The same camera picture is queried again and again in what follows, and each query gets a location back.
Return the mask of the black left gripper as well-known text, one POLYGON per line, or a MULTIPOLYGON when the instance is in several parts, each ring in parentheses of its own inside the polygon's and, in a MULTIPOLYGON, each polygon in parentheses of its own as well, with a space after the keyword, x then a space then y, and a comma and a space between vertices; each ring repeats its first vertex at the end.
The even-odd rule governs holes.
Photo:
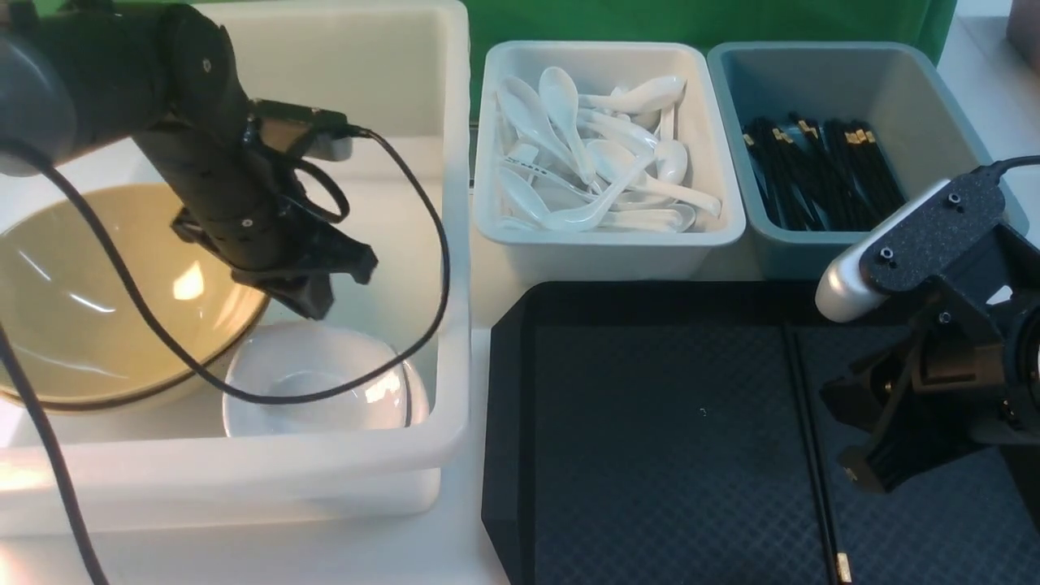
POLYGON ((371 281, 374 248, 326 228, 326 212, 308 202, 296 177, 307 157, 261 143, 257 119, 227 141, 176 121, 134 141, 182 202, 175 233, 218 256, 237 283, 323 321, 335 303, 332 276, 371 281))

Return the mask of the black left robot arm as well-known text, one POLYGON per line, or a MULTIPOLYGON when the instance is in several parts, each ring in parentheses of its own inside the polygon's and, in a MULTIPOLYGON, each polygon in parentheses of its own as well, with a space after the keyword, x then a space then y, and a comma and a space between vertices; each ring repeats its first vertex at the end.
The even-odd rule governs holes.
POLYGON ((452 289, 442 218, 400 153, 348 116, 248 96, 227 29, 189 4, 71 1, 42 16, 30 1, 2 10, 2 173, 41 175, 63 193, 115 268, 145 325, 220 392, 256 405, 302 405, 360 388, 434 338, 452 289), (248 288, 319 321, 333 305, 331 276, 366 284, 378 266, 370 245, 337 229, 349 201, 319 158, 338 162, 353 138, 374 141, 427 208, 440 248, 440 297, 426 331, 390 362, 337 388, 264 397, 216 379, 145 302, 88 201, 59 173, 115 141, 132 138, 181 210, 171 229, 207 249, 248 288))

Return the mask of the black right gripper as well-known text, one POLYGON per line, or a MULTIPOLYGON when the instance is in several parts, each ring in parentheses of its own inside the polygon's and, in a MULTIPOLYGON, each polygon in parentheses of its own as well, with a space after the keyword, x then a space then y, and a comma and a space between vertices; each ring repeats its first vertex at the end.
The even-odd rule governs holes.
POLYGON ((1038 442, 1038 249, 1002 223, 912 292, 924 305, 910 340, 820 391, 834 419, 868 433, 839 456, 867 492, 1038 442))

